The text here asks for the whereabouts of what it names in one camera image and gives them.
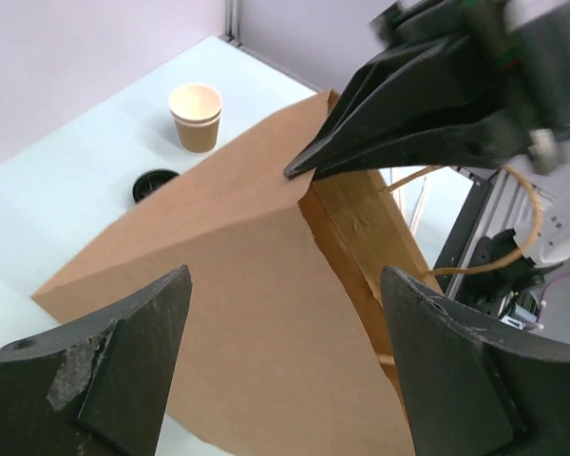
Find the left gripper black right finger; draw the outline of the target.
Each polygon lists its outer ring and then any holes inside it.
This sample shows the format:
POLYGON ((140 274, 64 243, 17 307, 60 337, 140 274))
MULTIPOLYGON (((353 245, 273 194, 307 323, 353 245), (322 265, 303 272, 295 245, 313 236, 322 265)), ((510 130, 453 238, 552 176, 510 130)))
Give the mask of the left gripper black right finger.
POLYGON ((570 455, 570 344, 387 267, 381 295, 419 455, 570 455))

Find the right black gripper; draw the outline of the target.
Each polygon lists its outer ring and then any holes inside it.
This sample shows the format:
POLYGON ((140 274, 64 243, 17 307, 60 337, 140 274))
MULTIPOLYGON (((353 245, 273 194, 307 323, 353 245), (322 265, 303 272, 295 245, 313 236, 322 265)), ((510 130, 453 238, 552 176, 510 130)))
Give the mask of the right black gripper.
MULTIPOLYGON (((387 48, 470 34, 498 68, 520 67, 539 124, 570 138, 570 1, 418 1, 410 8, 394 3, 370 28, 387 48)), ((283 174, 292 180, 313 171, 321 180, 390 167, 497 168, 530 145, 528 132, 506 111, 476 123, 384 136, 479 96, 479 51, 468 38, 442 40, 371 90, 341 98, 328 117, 335 124, 325 125, 283 174)))

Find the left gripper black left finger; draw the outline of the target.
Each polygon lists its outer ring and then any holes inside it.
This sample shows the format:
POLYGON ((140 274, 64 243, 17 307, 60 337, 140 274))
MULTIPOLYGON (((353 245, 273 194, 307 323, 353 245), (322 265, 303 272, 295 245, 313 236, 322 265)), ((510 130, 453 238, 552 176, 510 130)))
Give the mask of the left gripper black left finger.
POLYGON ((188 315, 187 267, 0 349, 0 455, 153 455, 188 315))

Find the brown paper bag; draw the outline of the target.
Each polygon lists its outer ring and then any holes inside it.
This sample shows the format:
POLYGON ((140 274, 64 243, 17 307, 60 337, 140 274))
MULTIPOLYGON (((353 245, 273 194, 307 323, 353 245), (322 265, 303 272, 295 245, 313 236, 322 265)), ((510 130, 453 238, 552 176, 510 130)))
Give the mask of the brown paper bag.
POLYGON ((381 304, 394 266, 437 287, 375 171, 284 177, 337 102, 285 107, 171 180, 35 294, 74 320, 173 268, 193 290, 168 409, 235 455, 411 455, 381 304))

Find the brown paper cup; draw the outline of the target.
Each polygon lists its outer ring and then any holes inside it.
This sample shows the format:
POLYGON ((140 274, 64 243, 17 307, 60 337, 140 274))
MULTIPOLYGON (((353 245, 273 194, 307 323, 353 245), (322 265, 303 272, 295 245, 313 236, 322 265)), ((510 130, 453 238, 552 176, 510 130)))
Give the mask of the brown paper cup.
POLYGON ((216 146, 222 99, 214 88, 200 83, 179 85, 170 92, 168 105, 184 149, 206 153, 216 146))

